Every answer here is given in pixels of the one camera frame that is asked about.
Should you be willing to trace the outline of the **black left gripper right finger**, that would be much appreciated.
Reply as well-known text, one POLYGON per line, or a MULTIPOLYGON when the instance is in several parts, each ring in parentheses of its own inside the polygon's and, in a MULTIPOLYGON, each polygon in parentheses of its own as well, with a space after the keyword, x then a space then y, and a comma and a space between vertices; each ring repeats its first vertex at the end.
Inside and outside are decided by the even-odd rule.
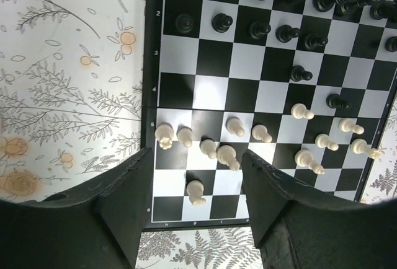
POLYGON ((242 157, 264 268, 395 268, 396 201, 362 204, 317 190, 251 150, 242 157))

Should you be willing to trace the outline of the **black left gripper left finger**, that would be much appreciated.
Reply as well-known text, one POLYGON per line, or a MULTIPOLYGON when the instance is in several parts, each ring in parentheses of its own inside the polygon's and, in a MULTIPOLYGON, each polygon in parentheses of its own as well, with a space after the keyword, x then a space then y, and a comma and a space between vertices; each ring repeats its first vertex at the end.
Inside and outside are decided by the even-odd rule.
POLYGON ((43 201, 2 201, 1 267, 134 268, 152 181, 144 148, 43 201))

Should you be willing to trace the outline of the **black pawn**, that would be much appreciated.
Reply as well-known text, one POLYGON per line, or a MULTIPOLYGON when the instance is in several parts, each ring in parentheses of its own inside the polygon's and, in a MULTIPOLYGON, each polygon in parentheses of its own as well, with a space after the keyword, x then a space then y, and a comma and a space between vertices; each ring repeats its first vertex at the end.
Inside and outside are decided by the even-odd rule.
POLYGON ((329 94, 326 98, 326 105, 329 108, 341 108, 344 110, 348 110, 352 106, 349 101, 343 99, 339 94, 329 94))

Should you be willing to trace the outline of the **black and grey chessboard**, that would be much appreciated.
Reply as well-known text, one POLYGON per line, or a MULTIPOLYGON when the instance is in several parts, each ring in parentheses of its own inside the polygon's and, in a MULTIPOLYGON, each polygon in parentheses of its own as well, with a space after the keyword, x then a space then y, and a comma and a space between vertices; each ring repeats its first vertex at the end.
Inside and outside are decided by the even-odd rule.
POLYGON ((321 191, 358 200, 396 93, 396 24, 313 0, 146 0, 142 145, 154 151, 147 229, 243 225, 243 175, 202 141, 250 149, 321 191), (339 94, 352 106, 329 108, 339 94), (314 118, 295 119, 304 104, 314 118))

